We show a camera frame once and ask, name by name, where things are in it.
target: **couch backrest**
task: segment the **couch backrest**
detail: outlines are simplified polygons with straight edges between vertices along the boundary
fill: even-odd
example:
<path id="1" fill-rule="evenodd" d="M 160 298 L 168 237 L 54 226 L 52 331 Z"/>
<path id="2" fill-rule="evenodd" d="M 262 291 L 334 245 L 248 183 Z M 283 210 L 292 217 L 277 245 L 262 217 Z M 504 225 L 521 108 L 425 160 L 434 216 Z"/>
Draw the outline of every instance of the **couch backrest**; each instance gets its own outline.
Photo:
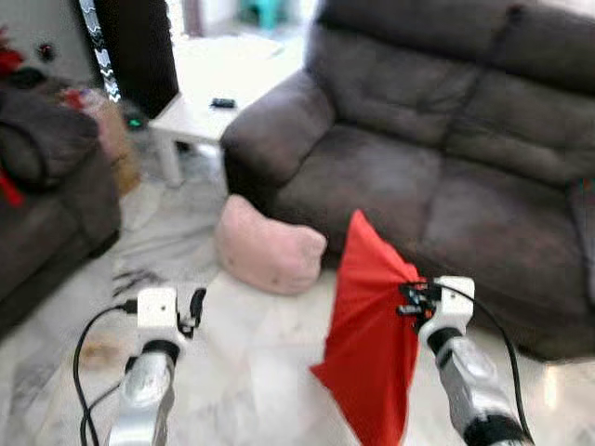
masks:
<path id="1" fill-rule="evenodd" d="M 595 176 L 595 21 L 588 18 L 525 1 L 451 122 L 512 3 L 326 0 L 307 67 L 345 121 L 554 186 Z"/>

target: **pink cushion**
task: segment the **pink cushion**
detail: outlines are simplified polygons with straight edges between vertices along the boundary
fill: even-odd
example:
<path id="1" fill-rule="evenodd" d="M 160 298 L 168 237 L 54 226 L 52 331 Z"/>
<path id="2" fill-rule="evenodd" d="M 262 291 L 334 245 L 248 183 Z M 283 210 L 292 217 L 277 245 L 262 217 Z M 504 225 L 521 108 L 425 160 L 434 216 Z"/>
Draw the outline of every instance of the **pink cushion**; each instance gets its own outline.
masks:
<path id="1" fill-rule="evenodd" d="M 296 295 L 320 274 L 323 234 L 263 216 L 244 197 L 225 203 L 215 239 L 223 268 L 264 291 Z"/>

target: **black remote control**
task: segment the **black remote control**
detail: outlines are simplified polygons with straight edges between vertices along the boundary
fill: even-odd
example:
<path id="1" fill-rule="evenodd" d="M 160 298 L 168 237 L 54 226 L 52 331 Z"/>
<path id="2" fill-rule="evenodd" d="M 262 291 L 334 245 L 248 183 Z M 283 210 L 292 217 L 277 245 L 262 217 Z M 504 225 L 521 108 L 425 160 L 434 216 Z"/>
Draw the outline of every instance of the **black remote control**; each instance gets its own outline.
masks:
<path id="1" fill-rule="evenodd" d="M 225 98 L 213 98 L 211 107 L 215 109 L 235 109 L 235 100 Z"/>

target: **white side table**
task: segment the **white side table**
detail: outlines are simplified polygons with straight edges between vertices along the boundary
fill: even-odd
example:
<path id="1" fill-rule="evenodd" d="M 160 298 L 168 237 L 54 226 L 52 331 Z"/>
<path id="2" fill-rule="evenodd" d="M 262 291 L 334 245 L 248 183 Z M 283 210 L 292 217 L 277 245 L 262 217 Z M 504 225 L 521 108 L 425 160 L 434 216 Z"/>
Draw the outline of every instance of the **white side table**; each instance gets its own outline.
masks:
<path id="1" fill-rule="evenodd" d="M 204 103 L 197 106 L 177 94 L 159 116 L 149 122 L 167 186 L 177 188 L 183 182 L 176 142 L 217 146 L 225 128 L 239 111 L 209 109 Z"/>

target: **table leg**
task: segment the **table leg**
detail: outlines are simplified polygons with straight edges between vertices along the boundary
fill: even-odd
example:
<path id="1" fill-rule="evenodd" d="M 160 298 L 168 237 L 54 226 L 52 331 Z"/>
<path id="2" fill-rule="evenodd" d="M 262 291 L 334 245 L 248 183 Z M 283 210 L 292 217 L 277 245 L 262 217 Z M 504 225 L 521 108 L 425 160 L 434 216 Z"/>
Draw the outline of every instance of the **table leg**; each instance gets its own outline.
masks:
<path id="1" fill-rule="evenodd" d="M 183 182 L 179 168 L 178 147 L 176 141 L 162 132 L 153 132 L 161 167 L 164 171 L 165 182 L 170 188 L 178 188 Z"/>

